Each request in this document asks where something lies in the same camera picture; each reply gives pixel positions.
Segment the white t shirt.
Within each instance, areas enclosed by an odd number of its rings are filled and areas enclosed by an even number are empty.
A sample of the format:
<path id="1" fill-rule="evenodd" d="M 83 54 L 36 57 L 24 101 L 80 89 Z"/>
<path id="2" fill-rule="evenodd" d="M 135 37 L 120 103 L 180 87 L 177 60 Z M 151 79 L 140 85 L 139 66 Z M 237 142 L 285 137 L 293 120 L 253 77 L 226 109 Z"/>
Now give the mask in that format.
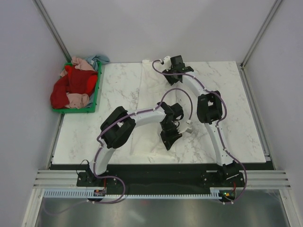
<path id="1" fill-rule="evenodd" d="M 203 125 L 196 116 L 197 98 L 184 85 L 171 86 L 156 70 L 162 71 L 161 64 L 142 61 L 137 109 L 152 107 L 162 99 L 168 105 L 179 103 L 184 110 L 181 122 L 191 120 L 193 131 L 191 134 L 183 133 L 171 149 L 166 150 L 160 138 L 159 123 L 140 126 L 132 133 L 130 160 L 134 164 L 200 163 L 203 161 L 203 149 L 198 140 L 203 134 Z"/>

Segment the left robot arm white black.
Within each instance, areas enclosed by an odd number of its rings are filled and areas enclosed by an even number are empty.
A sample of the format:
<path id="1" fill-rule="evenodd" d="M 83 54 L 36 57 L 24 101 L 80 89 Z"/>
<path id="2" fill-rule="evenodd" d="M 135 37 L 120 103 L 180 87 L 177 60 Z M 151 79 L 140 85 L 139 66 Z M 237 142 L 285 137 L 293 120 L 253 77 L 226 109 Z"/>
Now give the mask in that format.
<path id="1" fill-rule="evenodd" d="M 159 102 L 157 106 L 129 112 L 122 106 L 117 107 L 101 124 L 101 133 L 97 137 L 100 143 L 94 159 L 89 166 L 91 171 L 87 180 L 93 186 L 99 186 L 104 181 L 104 172 L 116 149 L 122 147 L 136 127 L 150 123 L 159 123 L 161 126 L 160 138 L 166 150 L 182 137 L 182 133 L 175 124 L 184 117 L 183 108 L 175 103 L 168 105 Z"/>

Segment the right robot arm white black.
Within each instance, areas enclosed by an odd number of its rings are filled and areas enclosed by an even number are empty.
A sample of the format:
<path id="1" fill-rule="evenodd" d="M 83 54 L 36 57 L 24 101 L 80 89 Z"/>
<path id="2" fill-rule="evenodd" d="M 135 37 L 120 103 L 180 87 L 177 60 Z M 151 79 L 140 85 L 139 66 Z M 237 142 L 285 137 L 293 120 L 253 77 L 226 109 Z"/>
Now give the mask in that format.
<path id="1" fill-rule="evenodd" d="M 228 186 L 233 182 L 234 176 L 239 174 L 239 169 L 235 157 L 228 150 L 221 126 L 221 121 L 227 116 L 227 108 L 220 92 L 207 89 L 196 76 L 194 69 L 185 65 L 180 55 L 167 56 L 161 60 L 161 64 L 165 67 L 161 73 L 171 85 L 180 82 L 197 97 L 197 118 L 205 125 L 215 151 L 217 181 L 222 186 Z"/>

